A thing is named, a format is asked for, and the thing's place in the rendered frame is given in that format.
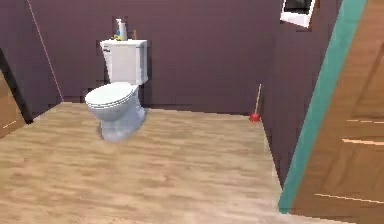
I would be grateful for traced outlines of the white framed painting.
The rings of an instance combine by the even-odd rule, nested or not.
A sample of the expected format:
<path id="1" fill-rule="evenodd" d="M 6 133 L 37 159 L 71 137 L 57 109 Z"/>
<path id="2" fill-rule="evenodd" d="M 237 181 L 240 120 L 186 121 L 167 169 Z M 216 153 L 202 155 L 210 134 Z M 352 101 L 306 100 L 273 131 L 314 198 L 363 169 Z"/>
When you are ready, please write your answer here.
<path id="1" fill-rule="evenodd" d="M 316 0 L 284 0 L 280 20 L 308 28 L 315 3 Z"/>

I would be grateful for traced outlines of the white toilet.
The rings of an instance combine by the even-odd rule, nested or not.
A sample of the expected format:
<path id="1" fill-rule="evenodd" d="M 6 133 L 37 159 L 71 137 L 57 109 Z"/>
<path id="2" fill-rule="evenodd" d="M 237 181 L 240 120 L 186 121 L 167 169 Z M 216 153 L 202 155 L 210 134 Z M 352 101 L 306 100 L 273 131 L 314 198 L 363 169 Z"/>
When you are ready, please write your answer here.
<path id="1" fill-rule="evenodd" d="M 100 42 L 100 48 L 109 83 L 87 93 L 85 103 L 100 121 L 103 139 L 120 141 L 145 120 L 139 89 L 148 81 L 148 41 L 108 39 Z"/>

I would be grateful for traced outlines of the white spray bottle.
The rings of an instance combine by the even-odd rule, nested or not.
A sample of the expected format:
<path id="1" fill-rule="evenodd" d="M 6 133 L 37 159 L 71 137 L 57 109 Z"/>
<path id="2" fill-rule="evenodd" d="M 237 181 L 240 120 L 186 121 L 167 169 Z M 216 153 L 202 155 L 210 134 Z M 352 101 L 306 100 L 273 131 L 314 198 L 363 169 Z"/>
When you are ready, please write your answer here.
<path id="1" fill-rule="evenodd" d="M 116 30 L 116 34 L 121 37 L 121 41 L 126 41 L 128 39 L 126 23 L 123 22 L 120 18 L 116 19 L 118 29 Z"/>

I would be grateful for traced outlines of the brown wooden room door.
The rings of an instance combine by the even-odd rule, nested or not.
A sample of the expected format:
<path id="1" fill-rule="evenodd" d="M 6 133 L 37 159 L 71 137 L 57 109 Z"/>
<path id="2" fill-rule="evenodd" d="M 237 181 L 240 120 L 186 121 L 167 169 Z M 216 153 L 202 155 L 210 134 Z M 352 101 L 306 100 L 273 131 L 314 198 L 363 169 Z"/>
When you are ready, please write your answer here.
<path id="1" fill-rule="evenodd" d="M 343 0 L 281 213 L 384 224 L 384 0 Z"/>

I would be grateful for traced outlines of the brown wooden cabinet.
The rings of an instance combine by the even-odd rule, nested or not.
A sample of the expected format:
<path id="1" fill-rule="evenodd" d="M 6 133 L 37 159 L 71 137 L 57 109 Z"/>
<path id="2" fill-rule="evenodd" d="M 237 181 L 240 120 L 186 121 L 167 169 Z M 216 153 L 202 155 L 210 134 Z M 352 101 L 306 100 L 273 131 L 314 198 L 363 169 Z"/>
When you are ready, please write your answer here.
<path id="1" fill-rule="evenodd" d="M 0 139 L 32 122 L 21 89 L 0 48 Z"/>

